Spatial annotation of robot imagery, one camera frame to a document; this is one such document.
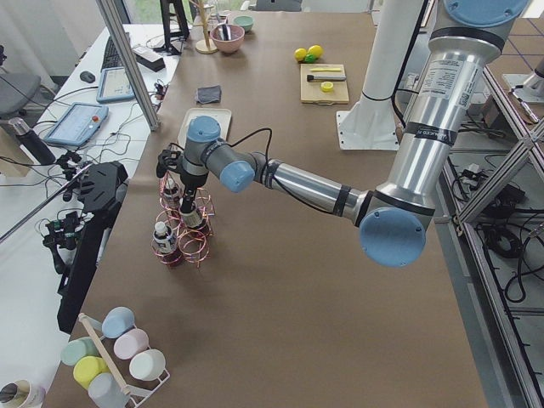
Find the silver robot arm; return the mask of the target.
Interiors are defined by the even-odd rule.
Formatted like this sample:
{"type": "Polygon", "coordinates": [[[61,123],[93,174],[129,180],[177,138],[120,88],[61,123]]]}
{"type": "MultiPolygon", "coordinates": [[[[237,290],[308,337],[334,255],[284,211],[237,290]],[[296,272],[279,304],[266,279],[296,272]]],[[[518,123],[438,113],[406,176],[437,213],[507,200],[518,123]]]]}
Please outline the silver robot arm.
{"type": "Polygon", "coordinates": [[[235,193],[258,182],[319,212],[349,218],[374,262],[411,264],[425,246],[434,215],[430,194],[456,141],[473,87],[485,66],[501,55],[525,6],[523,1],[443,1],[438,6],[429,62],[399,150],[388,179],[374,190],[354,190],[264,153],[237,152],[221,138],[220,125],[210,116],[190,121],[184,148],[164,150],[156,174],[180,176],[186,225],[201,222],[194,201],[209,175],[235,193]]]}

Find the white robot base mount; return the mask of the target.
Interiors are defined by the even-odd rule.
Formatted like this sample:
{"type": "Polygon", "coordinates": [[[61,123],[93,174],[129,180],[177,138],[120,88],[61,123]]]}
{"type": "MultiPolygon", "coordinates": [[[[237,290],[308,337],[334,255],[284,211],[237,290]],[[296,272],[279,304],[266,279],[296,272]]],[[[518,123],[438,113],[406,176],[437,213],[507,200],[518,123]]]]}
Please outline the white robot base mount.
{"type": "Polygon", "coordinates": [[[341,149],[399,148],[392,107],[394,90],[426,7],[423,0],[384,3],[360,99],[351,110],[337,113],[337,136],[341,149]]]}

